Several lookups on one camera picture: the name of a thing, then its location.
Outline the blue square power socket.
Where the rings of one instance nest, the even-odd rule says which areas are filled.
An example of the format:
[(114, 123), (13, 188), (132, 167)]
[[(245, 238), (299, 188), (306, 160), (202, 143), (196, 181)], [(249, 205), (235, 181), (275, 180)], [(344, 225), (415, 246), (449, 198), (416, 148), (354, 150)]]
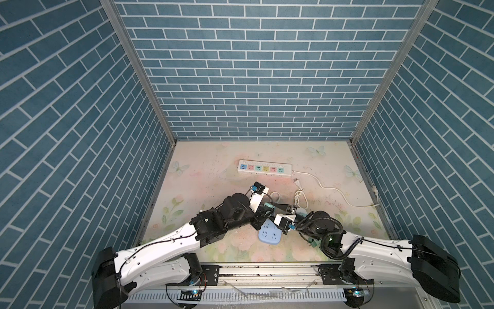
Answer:
[(283, 232), (270, 219), (267, 219), (259, 230), (258, 238), (263, 243), (278, 245), (282, 235)]

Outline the long white power strip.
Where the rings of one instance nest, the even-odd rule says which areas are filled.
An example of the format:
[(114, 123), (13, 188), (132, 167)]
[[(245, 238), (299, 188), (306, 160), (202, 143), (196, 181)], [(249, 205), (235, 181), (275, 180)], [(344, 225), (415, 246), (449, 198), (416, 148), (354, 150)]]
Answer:
[(291, 177), (293, 174), (291, 164), (261, 162), (261, 161), (253, 161), (253, 160), (240, 160), (237, 165), (237, 171), (240, 173), (268, 175), (268, 176)]

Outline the green USB charger plug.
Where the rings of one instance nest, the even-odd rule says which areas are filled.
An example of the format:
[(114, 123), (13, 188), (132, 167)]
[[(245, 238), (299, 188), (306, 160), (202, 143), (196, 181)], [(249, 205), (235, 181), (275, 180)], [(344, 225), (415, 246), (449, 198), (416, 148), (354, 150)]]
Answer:
[(317, 241), (316, 239), (313, 239), (310, 241), (310, 245), (313, 247), (313, 248), (316, 248), (320, 245), (320, 242)]

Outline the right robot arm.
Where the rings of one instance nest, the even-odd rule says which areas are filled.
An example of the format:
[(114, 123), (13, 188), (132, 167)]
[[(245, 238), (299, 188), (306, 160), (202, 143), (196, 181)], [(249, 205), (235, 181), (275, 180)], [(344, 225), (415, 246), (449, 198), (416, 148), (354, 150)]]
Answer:
[(461, 270), (451, 254), (426, 236), (390, 240), (347, 232), (325, 211), (302, 213), (288, 204), (271, 205), (271, 221), (283, 232), (298, 232), (318, 243), (330, 260), (339, 261), (340, 277), (347, 283), (391, 281), (421, 287), (434, 298), (459, 303)]

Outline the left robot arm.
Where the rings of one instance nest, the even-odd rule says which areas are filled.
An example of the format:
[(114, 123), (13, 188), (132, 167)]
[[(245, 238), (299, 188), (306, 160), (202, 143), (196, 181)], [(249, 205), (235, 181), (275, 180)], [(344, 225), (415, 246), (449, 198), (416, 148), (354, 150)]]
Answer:
[(116, 308), (138, 288), (138, 276), (154, 267), (218, 242), (229, 230), (251, 225), (260, 229), (274, 213), (273, 201), (263, 195), (235, 193), (217, 207), (197, 214), (188, 223), (152, 242), (135, 248), (101, 250), (91, 271), (95, 308)]

